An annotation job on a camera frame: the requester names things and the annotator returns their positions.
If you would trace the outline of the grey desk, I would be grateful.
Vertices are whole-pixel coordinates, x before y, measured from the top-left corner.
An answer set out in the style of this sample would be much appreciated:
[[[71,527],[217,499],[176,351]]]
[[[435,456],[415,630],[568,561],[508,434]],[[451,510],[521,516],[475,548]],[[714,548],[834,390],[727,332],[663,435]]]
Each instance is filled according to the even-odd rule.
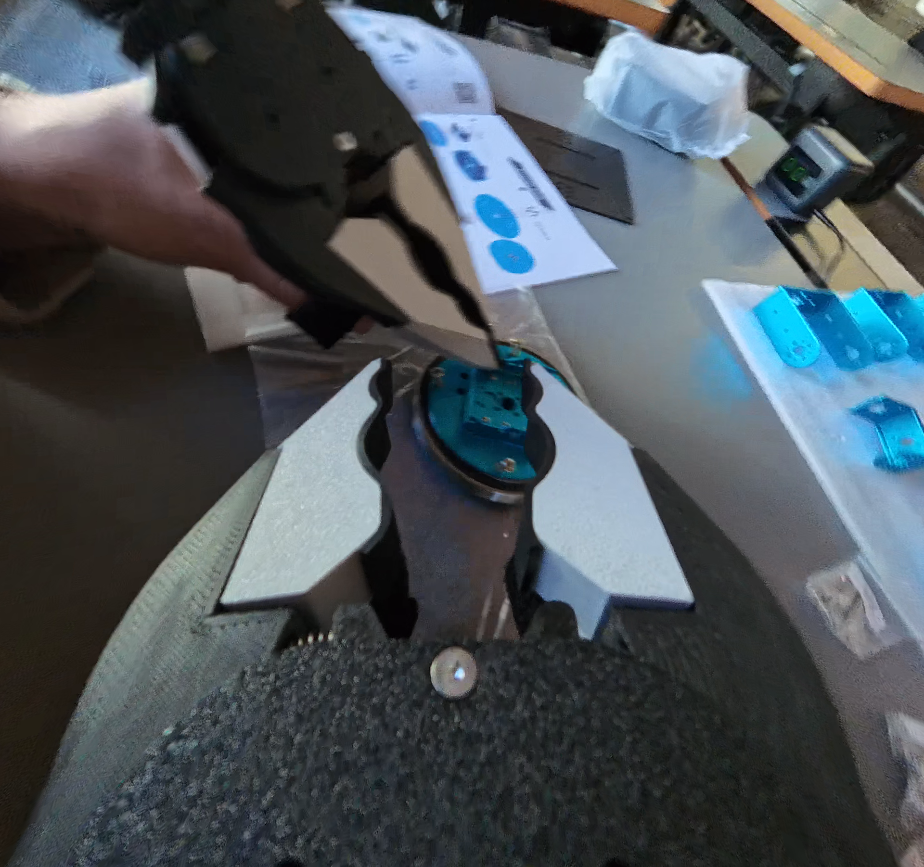
[[[885,714],[922,717],[901,639],[861,661],[804,590],[854,553],[704,279],[791,283],[789,254],[718,162],[687,162],[578,107],[582,69],[473,43],[507,109],[624,152],[636,222],[579,216],[618,272],[537,290],[593,407],[641,469],[698,504],[668,517],[696,614],[616,612],[603,638],[710,692],[797,765],[843,758],[900,851],[904,776]],[[2,862],[52,770],[90,670],[130,599],[262,450],[248,353],[205,353],[174,270],[109,253],[58,316],[2,336]]]

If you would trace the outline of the white foam sheet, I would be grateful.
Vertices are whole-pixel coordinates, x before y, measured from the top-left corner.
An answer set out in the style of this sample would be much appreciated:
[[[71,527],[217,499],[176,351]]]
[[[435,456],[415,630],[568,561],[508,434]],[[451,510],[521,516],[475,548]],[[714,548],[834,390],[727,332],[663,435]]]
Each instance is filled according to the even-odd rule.
[[[879,446],[872,424],[850,412],[884,395],[922,415],[922,365],[905,357],[847,372],[827,353],[811,366],[785,365],[754,313],[772,287],[723,280],[704,280],[701,287],[853,538],[864,570],[922,643],[922,470],[875,467]]]

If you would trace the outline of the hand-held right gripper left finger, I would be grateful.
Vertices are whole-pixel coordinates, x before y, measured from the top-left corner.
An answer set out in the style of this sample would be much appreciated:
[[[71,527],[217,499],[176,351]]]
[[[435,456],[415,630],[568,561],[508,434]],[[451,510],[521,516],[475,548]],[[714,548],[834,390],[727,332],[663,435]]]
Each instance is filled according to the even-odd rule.
[[[287,608],[328,630],[339,607],[369,604],[389,637],[410,637],[417,601],[382,481],[393,404],[391,364],[375,359],[276,448],[223,610]]]

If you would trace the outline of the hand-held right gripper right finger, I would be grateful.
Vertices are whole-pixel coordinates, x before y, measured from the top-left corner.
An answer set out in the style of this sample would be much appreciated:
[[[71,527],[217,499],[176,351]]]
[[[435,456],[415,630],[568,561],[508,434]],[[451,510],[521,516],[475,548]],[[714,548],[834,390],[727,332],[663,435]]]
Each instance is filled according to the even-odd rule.
[[[695,597],[628,441],[552,373],[523,376],[524,490],[505,586],[521,636],[541,607],[570,608],[593,640],[618,608],[689,611]]]

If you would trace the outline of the person's left hand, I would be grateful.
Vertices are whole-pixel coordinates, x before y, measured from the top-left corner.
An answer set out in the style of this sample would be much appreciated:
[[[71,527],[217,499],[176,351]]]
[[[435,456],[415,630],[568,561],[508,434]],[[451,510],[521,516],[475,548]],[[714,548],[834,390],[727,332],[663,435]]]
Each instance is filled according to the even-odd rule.
[[[151,116],[147,85],[2,94],[2,259],[112,248],[223,272],[288,309],[306,293],[271,269],[206,195]]]

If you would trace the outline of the grey device with green lights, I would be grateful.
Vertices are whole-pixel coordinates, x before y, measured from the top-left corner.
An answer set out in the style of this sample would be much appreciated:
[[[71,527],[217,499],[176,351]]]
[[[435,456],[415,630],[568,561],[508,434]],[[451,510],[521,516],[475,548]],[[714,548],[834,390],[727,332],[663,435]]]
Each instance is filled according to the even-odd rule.
[[[874,165],[835,129],[801,129],[755,191],[771,218],[805,223],[824,213],[874,172]]]

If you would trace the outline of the pile of small screw bags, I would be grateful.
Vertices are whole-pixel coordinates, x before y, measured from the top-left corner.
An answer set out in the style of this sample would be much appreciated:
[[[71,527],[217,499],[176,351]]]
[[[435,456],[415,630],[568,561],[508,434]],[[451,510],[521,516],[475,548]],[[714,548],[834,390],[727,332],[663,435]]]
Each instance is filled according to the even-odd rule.
[[[834,642],[826,677],[877,791],[895,799],[897,819],[922,829],[922,641],[857,561],[811,574],[806,594]]]

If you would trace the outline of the clear plastic bag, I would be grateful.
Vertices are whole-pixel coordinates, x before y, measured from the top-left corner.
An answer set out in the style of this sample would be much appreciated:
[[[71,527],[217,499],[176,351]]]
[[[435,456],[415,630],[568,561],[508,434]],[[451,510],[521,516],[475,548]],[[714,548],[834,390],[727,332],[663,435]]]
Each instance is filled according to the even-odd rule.
[[[422,641],[514,641],[505,586],[520,508],[492,501],[439,455],[424,431],[421,388],[436,353],[390,330],[352,335],[329,351],[304,336],[249,348],[264,441],[275,446],[307,421],[369,361],[392,365],[391,440],[382,470],[418,603]]]

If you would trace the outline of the black metal plate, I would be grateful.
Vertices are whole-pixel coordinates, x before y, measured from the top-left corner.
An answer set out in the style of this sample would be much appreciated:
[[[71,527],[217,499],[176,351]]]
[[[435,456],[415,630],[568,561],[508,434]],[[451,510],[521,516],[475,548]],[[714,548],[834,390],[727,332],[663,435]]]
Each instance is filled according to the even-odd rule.
[[[500,114],[572,207],[634,224],[634,204],[621,151],[505,108]]]

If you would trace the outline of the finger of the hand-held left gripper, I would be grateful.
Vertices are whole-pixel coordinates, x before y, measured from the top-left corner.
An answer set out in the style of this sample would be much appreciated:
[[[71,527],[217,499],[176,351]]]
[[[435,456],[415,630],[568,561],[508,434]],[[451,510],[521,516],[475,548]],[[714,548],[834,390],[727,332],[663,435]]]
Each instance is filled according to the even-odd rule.
[[[474,327],[487,330],[484,294],[456,209],[442,179],[416,146],[407,146],[367,187],[366,215],[396,227],[428,283],[446,293]]]
[[[421,346],[483,369],[497,366],[487,330],[471,325],[456,303],[428,283],[398,229],[376,218],[347,218],[329,247],[371,284],[402,319],[404,334]]]

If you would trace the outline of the white plastic bag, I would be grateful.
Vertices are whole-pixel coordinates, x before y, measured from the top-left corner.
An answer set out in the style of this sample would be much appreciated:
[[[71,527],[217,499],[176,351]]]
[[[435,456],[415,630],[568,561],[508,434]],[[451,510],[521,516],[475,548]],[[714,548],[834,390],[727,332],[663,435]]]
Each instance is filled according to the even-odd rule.
[[[610,38],[583,84],[610,122],[676,155],[722,159],[749,139],[747,66],[719,53],[655,42],[634,30]]]

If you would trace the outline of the white instruction manual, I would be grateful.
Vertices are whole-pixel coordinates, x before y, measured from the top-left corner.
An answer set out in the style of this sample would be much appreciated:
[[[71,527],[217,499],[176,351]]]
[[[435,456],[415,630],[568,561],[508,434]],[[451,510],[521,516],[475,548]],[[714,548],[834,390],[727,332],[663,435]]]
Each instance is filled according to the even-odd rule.
[[[502,118],[477,52],[413,18],[325,10],[421,130],[427,165],[464,232],[493,339],[489,296],[616,269]]]

